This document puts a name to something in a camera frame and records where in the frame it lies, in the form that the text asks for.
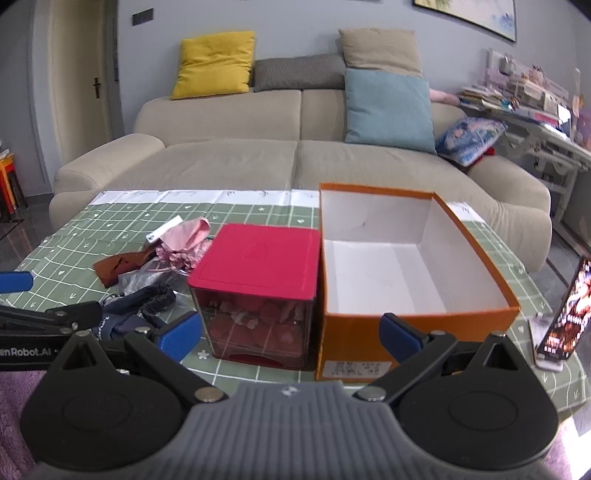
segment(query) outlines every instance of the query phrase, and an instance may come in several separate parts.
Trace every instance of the phone stand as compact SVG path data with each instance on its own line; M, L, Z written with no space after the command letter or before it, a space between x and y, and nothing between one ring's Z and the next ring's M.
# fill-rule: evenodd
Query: phone stand
M530 324L531 343L534 350L534 360L538 368L550 370L551 372L561 372L564 368L564 360L548 358L538 353L538 347L544 340L546 332L554 321L554 314L538 313L534 317L529 317L527 323Z

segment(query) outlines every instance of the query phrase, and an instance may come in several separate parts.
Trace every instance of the beige pillow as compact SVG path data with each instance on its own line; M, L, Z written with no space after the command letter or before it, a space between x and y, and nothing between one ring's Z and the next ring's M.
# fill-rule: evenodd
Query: beige pillow
M417 36L413 31L356 28L339 30L339 33L348 67L423 76Z

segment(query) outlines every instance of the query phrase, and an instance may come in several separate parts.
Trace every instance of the storage box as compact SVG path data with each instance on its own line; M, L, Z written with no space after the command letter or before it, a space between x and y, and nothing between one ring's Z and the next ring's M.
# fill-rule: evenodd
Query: storage box
M316 298L320 232L230 224L189 277L215 357L305 366Z
M370 381L395 366L379 319L482 341L519 303L491 259L434 193L320 186L324 305L317 380Z

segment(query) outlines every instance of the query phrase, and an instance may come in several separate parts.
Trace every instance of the picture frame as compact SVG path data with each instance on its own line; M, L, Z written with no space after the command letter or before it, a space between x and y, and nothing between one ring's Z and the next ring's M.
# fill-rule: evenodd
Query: picture frame
M517 42L515 0L413 0L420 8L433 10L471 23Z

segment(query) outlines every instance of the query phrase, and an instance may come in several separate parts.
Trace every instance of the sofa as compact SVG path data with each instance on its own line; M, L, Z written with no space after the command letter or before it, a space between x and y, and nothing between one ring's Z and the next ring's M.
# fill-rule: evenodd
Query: sofa
M437 137L464 116L431 104ZM528 271L550 249L550 193L498 156L467 174L435 155L343 142L342 90L270 90L199 99L158 98L138 114L134 133L63 166L50 217L60 228L101 190L317 189L320 182L435 191L466 202Z

